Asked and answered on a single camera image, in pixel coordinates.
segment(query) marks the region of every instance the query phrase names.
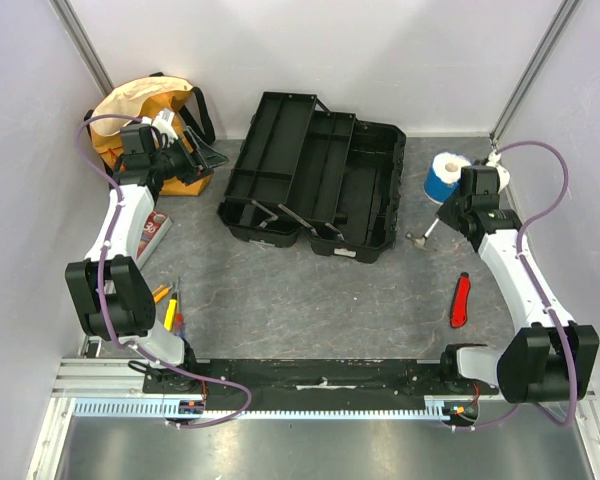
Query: floor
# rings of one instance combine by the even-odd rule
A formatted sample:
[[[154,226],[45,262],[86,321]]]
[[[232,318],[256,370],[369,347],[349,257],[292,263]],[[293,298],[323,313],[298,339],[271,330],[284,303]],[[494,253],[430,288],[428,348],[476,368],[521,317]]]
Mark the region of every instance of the floor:
[[[214,144],[232,162],[200,197],[159,199],[157,210],[174,224],[142,270],[150,288],[182,278],[185,334],[199,357],[436,359],[450,343],[507,346],[510,315],[469,244],[445,225],[430,238],[431,251],[405,239],[434,219],[436,206],[422,187],[434,155],[448,150],[484,158],[488,139],[408,140],[398,239],[371,265],[317,256],[302,236],[287,249],[236,240],[216,208],[240,144]],[[449,305],[463,271],[472,282],[469,321],[452,329]],[[165,309],[163,301],[158,318]]]
[[[511,409],[481,402],[485,420]],[[577,429],[533,406],[497,428],[441,423],[236,420],[176,431],[159,420],[74,418],[58,480],[593,479]]]

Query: wall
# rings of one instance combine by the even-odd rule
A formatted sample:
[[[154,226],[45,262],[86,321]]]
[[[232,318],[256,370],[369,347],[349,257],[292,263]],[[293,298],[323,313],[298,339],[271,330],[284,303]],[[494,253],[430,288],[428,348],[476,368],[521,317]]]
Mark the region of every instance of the wall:
[[[558,148],[571,171],[563,204],[531,228],[536,258],[576,321],[600,335],[600,0],[582,3],[502,144],[529,138]],[[518,149],[503,162],[523,218],[555,198],[562,177],[550,153]],[[600,352],[594,387],[600,399]]]
[[[72,0],[115,84],[156,70],[244,138],[264,90],[407,134],[493,128],[560,0]]]
[[[81,331],[64,268],[82,258],[107,188],[73,132],[101,97],[47,2],[0,2],[0,479],[22,479],[60,358]]]

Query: open toolbox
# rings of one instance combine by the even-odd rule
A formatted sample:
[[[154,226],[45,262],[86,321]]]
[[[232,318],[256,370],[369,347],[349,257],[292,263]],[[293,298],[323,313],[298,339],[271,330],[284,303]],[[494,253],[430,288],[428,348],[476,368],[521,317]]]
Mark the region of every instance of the open toolbox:
[[[218,215],[243,241],[289,247],[304,230],[319,255],[375,262],[395,242],[405,142],[315,95],[265,92]]]

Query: black toolbox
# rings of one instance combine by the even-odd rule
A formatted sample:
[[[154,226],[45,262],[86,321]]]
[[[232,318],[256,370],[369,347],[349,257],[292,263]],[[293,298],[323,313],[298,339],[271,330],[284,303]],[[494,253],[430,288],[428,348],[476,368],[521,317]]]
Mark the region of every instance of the black toolbox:
[[[218,215],[240,240],[289,247],[302,229],[319,255],[375,262],[395,242],[405,142],[315,95],[265,92]]]

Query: red tool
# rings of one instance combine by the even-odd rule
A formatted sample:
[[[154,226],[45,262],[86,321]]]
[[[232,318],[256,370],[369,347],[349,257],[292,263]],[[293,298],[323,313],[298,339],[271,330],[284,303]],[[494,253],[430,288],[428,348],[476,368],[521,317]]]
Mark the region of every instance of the red tool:
[[[471,290],[471,281],[469,280],[469,274],[462,272],[458,283],[456,284],[456,291],[453,293],[453,301],[451,302],[451,311],[449,312],[449,319],[451,320],[451,326],[453,328],[460,328],[467,323],[467,304],[469,302],[469,290]]]

